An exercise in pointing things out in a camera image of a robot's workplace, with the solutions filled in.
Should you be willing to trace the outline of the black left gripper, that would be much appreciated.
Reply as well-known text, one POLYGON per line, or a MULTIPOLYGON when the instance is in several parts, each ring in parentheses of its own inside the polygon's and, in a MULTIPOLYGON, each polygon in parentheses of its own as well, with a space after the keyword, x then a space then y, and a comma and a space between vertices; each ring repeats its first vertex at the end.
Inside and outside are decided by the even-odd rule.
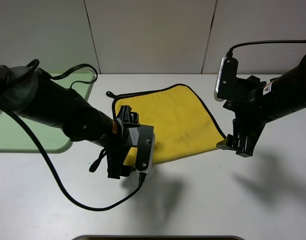
POLYGON ((113 123, 116 124, 117 134, 109 136, 109 141, 105 146, 107 154, 107 172, 108 178, 120 179, 128 177, 131 173, 131 167, 125 165, 125 160, 130 149, 135 145, 131 138, 131 130, 137 130, 139 124, 139 114, 133 112, 129 105, 122 105, 113 123))

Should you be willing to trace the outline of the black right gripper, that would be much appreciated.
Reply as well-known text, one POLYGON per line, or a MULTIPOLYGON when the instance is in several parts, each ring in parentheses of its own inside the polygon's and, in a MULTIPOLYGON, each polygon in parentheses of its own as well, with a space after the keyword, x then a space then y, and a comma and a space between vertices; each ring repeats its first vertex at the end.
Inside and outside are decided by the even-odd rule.
POLYGON ((225 147, 238 156, 251 157, 264 125, 260 120, 259 91, 266 84, 256 76, 237 77, 231 99, 223 107, 235 113, 233 133, 226 137, 225 147))

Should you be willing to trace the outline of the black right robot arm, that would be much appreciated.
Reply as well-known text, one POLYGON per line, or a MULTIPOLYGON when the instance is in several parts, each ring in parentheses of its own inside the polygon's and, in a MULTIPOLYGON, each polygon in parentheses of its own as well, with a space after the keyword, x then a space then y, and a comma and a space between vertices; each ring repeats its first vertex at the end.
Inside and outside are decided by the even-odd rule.
POLYGON ((238 61, 230 57, 219 73, 216 97, 225 100, 223 107, 235 119, 233 134, 216 146, 250 157, 267 123, 306 108, 306 54, 298 66, 269 83, 253 75, 239 78, 237 67, 238 61))

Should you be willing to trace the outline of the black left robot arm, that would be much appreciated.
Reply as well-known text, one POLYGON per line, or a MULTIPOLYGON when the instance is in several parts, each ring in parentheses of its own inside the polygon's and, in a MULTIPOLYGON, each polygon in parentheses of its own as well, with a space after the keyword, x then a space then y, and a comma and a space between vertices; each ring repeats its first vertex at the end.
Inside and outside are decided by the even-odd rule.
POLYGON ((103 150, 89 168, 94 172, 103 157, 108 162, 108 177, 127 177, 134 168, 124 161, 134 146, 130 129, 138 126, 138 115, 128 105, 122 106, 117 117, 110 118, 92 107, 71 86, 56 83, 82 68, 93 69, 87 63, 76 65, 63 74, 51 76, 39 68, 34 59, 26 66, 0 65, 0 107, 4 112, 59 128, 73 142, 89 141, 103 150))

